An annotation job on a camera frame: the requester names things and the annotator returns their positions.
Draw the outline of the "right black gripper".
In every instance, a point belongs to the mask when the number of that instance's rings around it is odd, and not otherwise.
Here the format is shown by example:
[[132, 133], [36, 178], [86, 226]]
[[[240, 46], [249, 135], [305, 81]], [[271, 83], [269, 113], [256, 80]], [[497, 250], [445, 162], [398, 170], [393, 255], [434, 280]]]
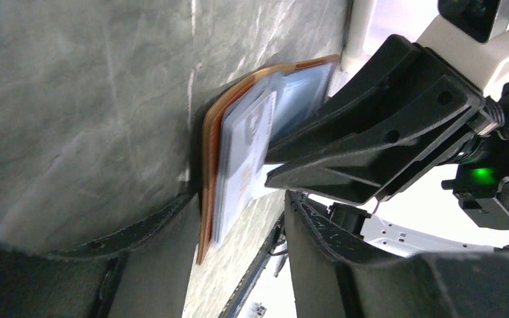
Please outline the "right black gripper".
[[[478, 89], [453, 76], [401, 79], [380, 110], [387, 117], [267, 175], [266, 186], [307, 191], [361, 205], [386, 199], [437, 164], [443, 147], [469, 135], [467, 121], [484, 105]], [[500, 127], [474, 136], [450, 159], [457, 164], [450, 190], [481, 228], [509, 230], [509, 83], [500, 101], [487, 101]]]

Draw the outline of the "brown leather card holder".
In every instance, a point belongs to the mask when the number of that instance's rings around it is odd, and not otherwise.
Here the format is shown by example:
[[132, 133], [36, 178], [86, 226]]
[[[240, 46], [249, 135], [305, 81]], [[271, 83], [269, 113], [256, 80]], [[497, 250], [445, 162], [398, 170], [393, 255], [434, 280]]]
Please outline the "brown leather card holder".
[[270, 142], [322, 105], [340, 57], [277, 64], [251, 72], [209, 108], [202, 125], [201, 228], [196, 262], [220, 246], [262, 185]]

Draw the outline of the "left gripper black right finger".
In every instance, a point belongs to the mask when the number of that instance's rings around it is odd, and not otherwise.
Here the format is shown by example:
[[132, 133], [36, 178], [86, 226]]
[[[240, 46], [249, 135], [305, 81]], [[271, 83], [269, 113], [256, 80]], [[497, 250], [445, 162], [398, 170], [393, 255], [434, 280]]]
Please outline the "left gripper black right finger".
[[509, 252], [404, 258], [366, 243], [287, 191], [298, 317], [509, 317]]

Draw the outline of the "white PVC pipe frame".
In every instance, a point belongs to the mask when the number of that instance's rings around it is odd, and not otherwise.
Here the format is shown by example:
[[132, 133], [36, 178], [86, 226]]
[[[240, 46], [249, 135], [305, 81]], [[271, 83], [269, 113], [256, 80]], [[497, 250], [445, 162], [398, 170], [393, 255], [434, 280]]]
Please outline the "white PVC pipe frame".
[[341, 53], [341, 69], [353, 74], [366, 63], [365, 40], [372, 24], [376, 0], [354, 0], [348, 16], [345, 44]]

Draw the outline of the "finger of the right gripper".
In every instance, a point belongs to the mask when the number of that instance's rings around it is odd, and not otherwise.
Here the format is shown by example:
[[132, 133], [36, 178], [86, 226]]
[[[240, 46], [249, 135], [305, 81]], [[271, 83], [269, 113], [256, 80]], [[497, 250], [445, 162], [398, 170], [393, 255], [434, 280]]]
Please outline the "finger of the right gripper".
[[270, 143], [266, 162], [285, 163], [323, 150], [351, 133], [361, 133], [387, 117], [381, 111], [422, 47], [391, 35], [333, 97], [300, 124]]

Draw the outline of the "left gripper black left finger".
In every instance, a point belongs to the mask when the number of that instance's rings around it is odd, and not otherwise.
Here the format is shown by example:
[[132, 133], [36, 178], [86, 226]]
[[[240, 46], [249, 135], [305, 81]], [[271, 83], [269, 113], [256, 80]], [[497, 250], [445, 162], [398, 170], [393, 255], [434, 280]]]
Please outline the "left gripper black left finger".
[[181, 317], [199, 223], [198, 195], [182, 193], [73, 250], [0, 243], [0, 317]]

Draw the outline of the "white VIP credit card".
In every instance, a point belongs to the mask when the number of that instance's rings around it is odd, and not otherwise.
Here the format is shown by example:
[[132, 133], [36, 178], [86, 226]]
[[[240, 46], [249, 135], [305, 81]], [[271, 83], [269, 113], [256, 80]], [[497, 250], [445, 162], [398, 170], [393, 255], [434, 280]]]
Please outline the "white VIP credit card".
[[276, 92], [245, 94], [224, 113], [216, 174], [213, 243], [221, 246], [251, 198], [266, 154]]

